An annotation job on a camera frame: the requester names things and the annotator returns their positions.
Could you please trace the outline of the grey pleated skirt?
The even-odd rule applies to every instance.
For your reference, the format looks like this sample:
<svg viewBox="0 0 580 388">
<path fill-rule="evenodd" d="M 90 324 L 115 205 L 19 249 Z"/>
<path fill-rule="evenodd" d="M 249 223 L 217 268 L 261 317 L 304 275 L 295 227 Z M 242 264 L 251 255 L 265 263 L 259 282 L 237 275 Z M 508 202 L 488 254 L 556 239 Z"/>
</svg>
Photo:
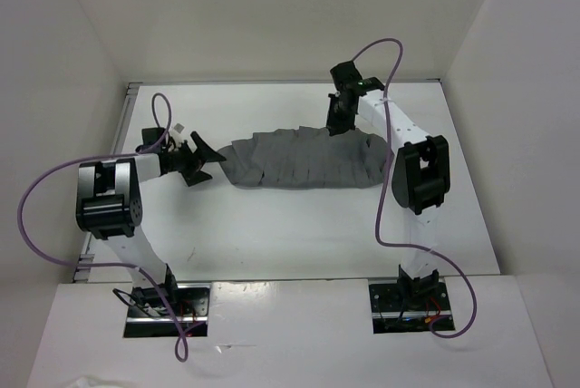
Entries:
<svg viewBox="0 0 580 388">
<path fill-rule="evenodd" d="M 218 152 L 228 181 L 256 189 L 367 189 L 382 184 L 388 145 L 358 129 L 330 135 L 301 126 L 255 132 Z"/>
</svg>

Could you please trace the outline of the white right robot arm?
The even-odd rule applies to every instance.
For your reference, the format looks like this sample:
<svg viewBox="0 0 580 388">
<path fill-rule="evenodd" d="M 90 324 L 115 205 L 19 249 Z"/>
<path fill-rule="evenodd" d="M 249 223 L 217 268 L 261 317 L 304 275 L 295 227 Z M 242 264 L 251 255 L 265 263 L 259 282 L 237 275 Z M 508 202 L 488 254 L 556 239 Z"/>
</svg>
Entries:
<svg viewBox="0 0 580 388">
<path fill-rule="evenodd" d="M 408 309 L 419 308 L 436 295 L 440 279 L 429 257 L 445 259 L 434 249 L 435 222 L 439 207 L 450 190 L 448 141 L 433 137 L 388 97 L 388 83 L 372 77 L 334 83 L 336 92 L 329 95 L 326 129 L 330 136 L 355 129 L 355 117 L 361 116 L 379 130 L 389 147 L 383 166 L 384 179 L 377 208 L 374 234 L 383 247 L 409 251 L 397 278 L 397 297 Z M 384 201 L 390 190 L 405 211 L 408 241 L 389 243 L 381 238 Z"/>
</svg>

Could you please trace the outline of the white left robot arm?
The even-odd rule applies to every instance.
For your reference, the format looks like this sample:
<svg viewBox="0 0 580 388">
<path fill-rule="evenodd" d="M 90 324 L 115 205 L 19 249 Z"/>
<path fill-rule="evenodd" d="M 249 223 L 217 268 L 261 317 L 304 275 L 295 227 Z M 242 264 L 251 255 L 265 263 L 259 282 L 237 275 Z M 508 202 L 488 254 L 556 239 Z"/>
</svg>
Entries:
<svg viewBox="0 0 580 388">
<path fill-rule="evenodd" d="M 144 216 L 140 184 L 176 172 L 188 187 L 212 179 L 202 170 L 226 158 L 195 132 L 183 138 L 171 129 L 146 128 L 135 157 L 96 160 L 78 169 L 76 221 L 82 231 L 102 240 L 127 264 L 132 280 L 130 299 L 170 315 L 185 306 L 169 265 L 155 253 L 141 227 Z"/>
</svg>

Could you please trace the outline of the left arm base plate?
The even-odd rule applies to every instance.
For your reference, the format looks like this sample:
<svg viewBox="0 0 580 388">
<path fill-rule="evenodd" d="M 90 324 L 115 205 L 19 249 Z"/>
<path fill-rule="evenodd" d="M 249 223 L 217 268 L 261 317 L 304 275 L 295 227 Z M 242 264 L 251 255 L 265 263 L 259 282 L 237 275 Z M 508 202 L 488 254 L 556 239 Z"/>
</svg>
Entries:
<svg viewBox="0 0 580 388">
<path fill-rule="evenodd" d="M 169 297 L 173 315 L 187 338 L 208 335 L 208 315 L 211 284 L 178 283 L 176 296 Z M 155 292 L 140 295 L 114 288 L 112 293 L 127 307 L 124 338 L 177 338 L 178 328 L 167 307 Z"/>
</svg>

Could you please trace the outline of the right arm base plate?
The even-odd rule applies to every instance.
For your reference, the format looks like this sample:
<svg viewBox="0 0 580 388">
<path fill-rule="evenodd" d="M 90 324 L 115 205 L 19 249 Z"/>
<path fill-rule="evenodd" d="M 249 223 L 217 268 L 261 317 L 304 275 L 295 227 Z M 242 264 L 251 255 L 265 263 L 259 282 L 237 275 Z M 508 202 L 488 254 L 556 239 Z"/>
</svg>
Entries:
<svg viewBox="0 0 580 388">
<path fill-rule="evenodd" d="M 428 332 L 431 322 L 436 332 L 455 330 L 444 281 L 425 297 L 409 301 L 395 279 L 371 281 L 368 292 L 375 335 Z"/>
</svg>

